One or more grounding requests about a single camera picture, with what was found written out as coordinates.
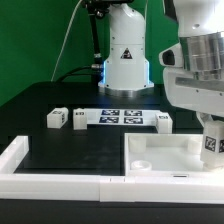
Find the black surface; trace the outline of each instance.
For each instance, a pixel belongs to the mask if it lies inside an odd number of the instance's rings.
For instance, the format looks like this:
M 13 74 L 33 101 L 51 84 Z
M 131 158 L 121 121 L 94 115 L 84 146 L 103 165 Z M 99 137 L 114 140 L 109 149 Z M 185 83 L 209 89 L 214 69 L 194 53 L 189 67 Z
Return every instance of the black surface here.
M 69 122 L 47 129 L 46 115 L 68 107 Z M 72 129 L 76 108 L 156 109 L 169 112 L 174 133 L 202 133 L 195 113 L 173 108 L 163 86 L 138 99 L 99 95 L 90 84 L 37 83 L 0 108 L 0 152 L 17 135 L 30 136 L 30 152 L 17 173 L 124 174 L 124 133 L 152 127 L 88 126 Z M 223 223 L 223 205 L 0 200 L 0 223 Z

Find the white block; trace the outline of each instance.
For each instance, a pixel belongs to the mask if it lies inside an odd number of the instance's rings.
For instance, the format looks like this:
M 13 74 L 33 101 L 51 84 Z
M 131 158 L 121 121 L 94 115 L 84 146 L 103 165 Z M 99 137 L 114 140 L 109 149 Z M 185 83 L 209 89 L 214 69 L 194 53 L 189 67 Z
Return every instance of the white block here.
M 156 129 L 159 134 L 172 134 L 173 121 L 168 113 L 157 113 Z
M 201 160 L 213 167 L 224 166 L 224 122 L 205 123 Z
M 87 129 L 87 114 L 85 109 L 73 110 L 73 128 L 74 130 Z
M 68 120 L 68 109 L 55 108 L 47 115 L 47 127 L 60 129 Z

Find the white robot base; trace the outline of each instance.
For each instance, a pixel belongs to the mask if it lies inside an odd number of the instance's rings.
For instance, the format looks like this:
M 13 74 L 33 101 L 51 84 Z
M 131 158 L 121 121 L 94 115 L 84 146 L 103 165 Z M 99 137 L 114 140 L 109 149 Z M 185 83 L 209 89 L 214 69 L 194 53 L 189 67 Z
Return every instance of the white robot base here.
M 111 96 L 117 97 L 128 97 L 128 98 L 135 98 L 139 96 L 149 95 L 154 91 L 154 84 L 150 82 L 148 85 L 145 86 L 143 89 L 137 90 L 119 90 L 119 89 L 112 89 L 107 86 L 103 82 L 98 84 L 99 92 Z
M 152 92 L 150 63 L 145 58 L 144 17 L 127 4 L 110 7 L 110 55 L 104 62 L 101 93 L 137 97 Z

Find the warning triangle sticker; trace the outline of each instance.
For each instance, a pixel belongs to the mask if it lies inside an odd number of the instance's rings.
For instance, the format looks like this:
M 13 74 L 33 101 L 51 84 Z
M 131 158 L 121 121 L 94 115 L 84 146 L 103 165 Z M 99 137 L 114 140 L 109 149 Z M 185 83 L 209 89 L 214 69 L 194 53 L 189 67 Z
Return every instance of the warning triangle sticker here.
M 128 48 L 122 54 L 121 59 L 133 59 Z

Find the white cable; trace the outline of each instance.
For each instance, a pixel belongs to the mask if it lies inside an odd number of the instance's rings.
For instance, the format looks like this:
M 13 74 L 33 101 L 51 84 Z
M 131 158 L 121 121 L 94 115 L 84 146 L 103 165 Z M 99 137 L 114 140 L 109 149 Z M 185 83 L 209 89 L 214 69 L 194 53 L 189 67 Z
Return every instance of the white cable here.
M 148 13 L 148 2 L 149 2 L 149 0 L 145 1 L 145 21 L 147 19 L 147 13 Z
M 58 56 L 58 59 L 57 59 L 57 62 L 56 62 L 55 68 L 54 68 L 54 72 L 53 72 L 53 75 L 52 75 L 52 78 L 51 78 L 51 82 L 53 82 L 53 80 L 54 80 L 54 76 L 55 76 L 55 74 L 56 74 L 56 71 L 57 71 L 59 62 L 60 62 L 60 60 L 61 60 L 62 53 L 63 53 L 64 48 L 65 48 L 65 44 L 66 44 L 67 39 L 68 39 L 68 35 L 69 35 L 70 30 L 71 30 L 71 27 L 72 27 L 72 23 L 73 23 L 73 21 L 74 21 L 76 12 L 77 12 L 79 6 L 81 5 L 82 1 L 83 1 L 83 0 L 80 0 L 80 1 L 77 3 L 77 5 L 76 5 L 76 7 L 75 7 L 75 9 L 74 9 L 74 11 L 73 11 L 73 13 L 72 13 L 72 17 L 71 17 L 71 19 L 70 19 L 70 22 L 69 22 L 69 25 L 68 25 L 68 28 L 67 28 L 67 31 L 66 31 L 66 34 L 65 34 L 64 42 L 63 42 L 62 47 L 61 47 L 61 52 L 60 52 L 60 54 L 59 54 L 59 56 Z

